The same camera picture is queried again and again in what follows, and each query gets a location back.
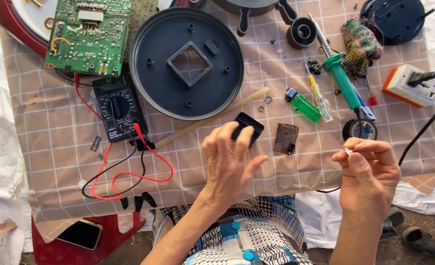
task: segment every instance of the right hand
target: right hand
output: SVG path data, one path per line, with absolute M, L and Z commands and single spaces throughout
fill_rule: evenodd
M 209 174 L 208 181 L 199 195 L 213 203 L 217 211 L 225 212 L 237 201 L 252 179 L 253 173 L 268 159 L 268 156 L 258 156 L 246 163 L 250 139 L 254 132 L 252 126 L 242 129 L 235 142 L 235 148 L 231 149 L 231 136 L 238 126 L 238 122 L 230 122 L 214 129 L 204 138 L 202 145 L 209 162 Z
M 401 169 L 387 142 L 348 139 L 332 161 L 342 166 L 340 206 L 343 214 L 356 223 L 381 224 L 389 214 Z

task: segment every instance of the checkered clothing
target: checkered clothing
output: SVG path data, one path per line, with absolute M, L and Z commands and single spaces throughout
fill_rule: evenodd
M 162 208 L 155 214 L 154 245 L 190 207 Z M 240 228 L 234 230 L 232 222 Z M 196 241 L 183 265 L 313 265 L 307 250 L 294 198 L 256 197 L 232 205 Z M 244 252 L 252 253 L 253 260 L 245 260 Z

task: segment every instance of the colorful rag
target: colorful rag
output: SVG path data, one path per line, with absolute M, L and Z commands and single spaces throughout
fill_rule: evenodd
M 348 55 L 342 63 L 346 71 L 360 78 L 366 77 L 368 66 L 381 58 L 383 33 L 373 20 L 351 18 L 341 27 Z

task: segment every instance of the printed circuit board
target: printed circuit board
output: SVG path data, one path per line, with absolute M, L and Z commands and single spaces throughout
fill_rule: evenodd
M 119 76 L 131 0 L 58 0 L 47 69 Z

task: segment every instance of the power strip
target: power strip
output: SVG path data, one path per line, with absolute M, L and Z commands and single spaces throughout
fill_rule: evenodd
M 424 71 L 412 65 L 403 65 L 392 70 L 382 91 L 415 107 L 434 105 L 435 79 L 410 87 L 407 82 L 413 73 L 424 73 Z

